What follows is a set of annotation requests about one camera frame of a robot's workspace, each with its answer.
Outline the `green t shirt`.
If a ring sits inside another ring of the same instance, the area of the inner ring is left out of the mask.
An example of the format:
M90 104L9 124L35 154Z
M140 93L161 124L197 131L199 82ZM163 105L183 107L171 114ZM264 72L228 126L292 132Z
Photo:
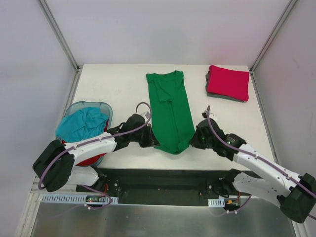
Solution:
M182 71L146 74L158 149L177 155L189 147L195 128Z

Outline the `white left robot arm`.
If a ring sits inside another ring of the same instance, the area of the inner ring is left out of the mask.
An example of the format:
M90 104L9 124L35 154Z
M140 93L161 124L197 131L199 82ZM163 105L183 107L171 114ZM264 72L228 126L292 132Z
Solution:
M81 167L79 163L124 149L131 142L142 148L159 146L149 123L151 117L149 112L135 113L96 137L65 144L59 140L50 142L33 164L39 177L38 188L54 192L64 185L83 185L93 192L101 191L105 182L101 175L92 166Z

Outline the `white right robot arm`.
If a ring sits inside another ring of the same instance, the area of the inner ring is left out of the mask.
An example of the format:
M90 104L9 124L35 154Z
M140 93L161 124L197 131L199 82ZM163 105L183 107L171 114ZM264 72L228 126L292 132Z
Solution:
M212 149L258 175L254 178L231 169L222 179L226 194L240 192L264 199L297 223L304 223L310 216L316 204L316 179L312 175L300 175L269 161L241 137L225 134L213 119L205 119L196 126L190 144L198 149Z

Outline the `red t shirt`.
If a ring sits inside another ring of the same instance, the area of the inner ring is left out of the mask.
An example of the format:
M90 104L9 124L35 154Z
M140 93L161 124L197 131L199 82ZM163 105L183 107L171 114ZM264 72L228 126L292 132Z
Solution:
M77 166L97 166L102 160L106 153L99 154L97 156L93 156L86 160L83 160L77 164Z

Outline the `folded magenta t shirt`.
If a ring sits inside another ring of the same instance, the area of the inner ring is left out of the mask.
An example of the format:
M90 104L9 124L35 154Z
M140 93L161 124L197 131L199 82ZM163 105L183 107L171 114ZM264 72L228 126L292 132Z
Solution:
M215 65L209 66L208 92L227 95L244 102L249 100L249 71L230 70Z

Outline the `folded grey t shirt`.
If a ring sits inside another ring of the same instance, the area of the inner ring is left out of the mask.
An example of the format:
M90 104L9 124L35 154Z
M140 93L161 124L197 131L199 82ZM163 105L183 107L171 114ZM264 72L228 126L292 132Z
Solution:
M206 80L205 90L206 90L207 96L214 97L214 98L227 99L227 100L241 102L241 103L244 102L240 99L236 99L236 98L231 97L231 96L221 95L221 94L217 94L217 93L213 93L213 92L208 92L209 79L210 79L210 71L208 71L208 73L205 75L205 80Z

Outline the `teal t shirt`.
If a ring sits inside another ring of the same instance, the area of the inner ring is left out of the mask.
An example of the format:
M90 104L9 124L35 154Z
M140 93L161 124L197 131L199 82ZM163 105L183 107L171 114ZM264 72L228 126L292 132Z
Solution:
M78 142L104 132L109 117L100 108L86 107L65 116L57 126L55 136L65 142Z

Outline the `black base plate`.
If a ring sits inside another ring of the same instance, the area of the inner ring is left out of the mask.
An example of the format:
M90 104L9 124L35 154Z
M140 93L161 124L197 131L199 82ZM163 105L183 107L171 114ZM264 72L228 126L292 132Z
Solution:
M76 191L98 190L118 198L120 204L207 206L218 197L220 179L227 170L97 170L93 185L78 185Z

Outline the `aluminium front rail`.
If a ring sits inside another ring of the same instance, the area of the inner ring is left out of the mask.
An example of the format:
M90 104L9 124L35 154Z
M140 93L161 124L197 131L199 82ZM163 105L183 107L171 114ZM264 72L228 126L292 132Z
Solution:
M75 193L76 192L76 185L64 185L62 188L56 190L56 191L52 191L52 192L49 192L47 191L46 189L39 189L38 188L38 182L34 182L32 184L32 187L31 187L31 192L33 193L66 193L66 194L69 194L69 193Z

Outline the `left aluminium frame post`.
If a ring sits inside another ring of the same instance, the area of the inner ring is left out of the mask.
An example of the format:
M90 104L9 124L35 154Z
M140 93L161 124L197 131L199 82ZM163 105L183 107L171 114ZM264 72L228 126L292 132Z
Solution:
M79 65L71 52L71 49L53 15L53 12L51 11L48 3L46 0L37 0L37 3L39 4L42 12L44 13L44 16L46 17L55 37L57 38L57 41L59 42L62 50L64 51L67 59L69 60L72 68L77 72L79 70Z

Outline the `aluminium frame post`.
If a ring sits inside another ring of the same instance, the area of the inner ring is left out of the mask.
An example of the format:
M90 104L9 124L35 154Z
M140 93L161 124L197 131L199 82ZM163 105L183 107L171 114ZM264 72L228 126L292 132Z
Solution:
M72 68L77 72L79 70L79 65L71 52L71 49L53 15L53 12L51 11L48 3L46 0L37 0L37 3L39 4L42 12L44 13L44 16L46 17L55 37L57 38L57 41L59 42L62 50L64 51L67 59L69 60Z
M283 10L281 16L277 20L275 26L273 27L272 31L270 32L268 38L266 39L262 49L260 50L258 56L256 57L255 61L251 65L250 73L253 74L255 70L258 68L259 64L265 57L266 53L270 49L271 45L277 38L279 32L281 31L282 27L286 23L287 19L290 17L292 11L296 7L296 5L299 3L299 0L289 0L285 9Z

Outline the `right aluminium frame post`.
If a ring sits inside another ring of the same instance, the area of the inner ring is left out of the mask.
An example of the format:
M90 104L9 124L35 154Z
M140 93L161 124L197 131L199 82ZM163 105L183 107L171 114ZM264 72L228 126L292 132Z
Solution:
M259 64L265 57L266 53L270 49L271 45L277 38L279 32L281 31L282 27L286 23L287 19L290 17L292 11L296 7L296 5L299 3L299 0L289 0L285 9L283 10L281 16L277 20L275 26L273 27L272 31L270 32L268 38L266 39L262 49L260 50L258 56L256 57L255 61L251 65L250 73L253 74L255 70L258 68Z

